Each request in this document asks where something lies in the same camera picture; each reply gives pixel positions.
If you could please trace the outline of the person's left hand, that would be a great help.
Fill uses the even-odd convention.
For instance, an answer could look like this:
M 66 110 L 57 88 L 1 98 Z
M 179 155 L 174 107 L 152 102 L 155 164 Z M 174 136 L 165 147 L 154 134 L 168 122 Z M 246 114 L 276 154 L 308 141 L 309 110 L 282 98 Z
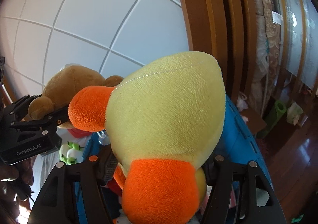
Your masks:
M 21 201 L 28 199 L 24 192 L 17 191 L 18 182 L 23 182 L 27 186 L 33 185 L 32 158 L 15 165 L 6 165 L 1 160 L 1 200 L 12 203 L 17 199 Z

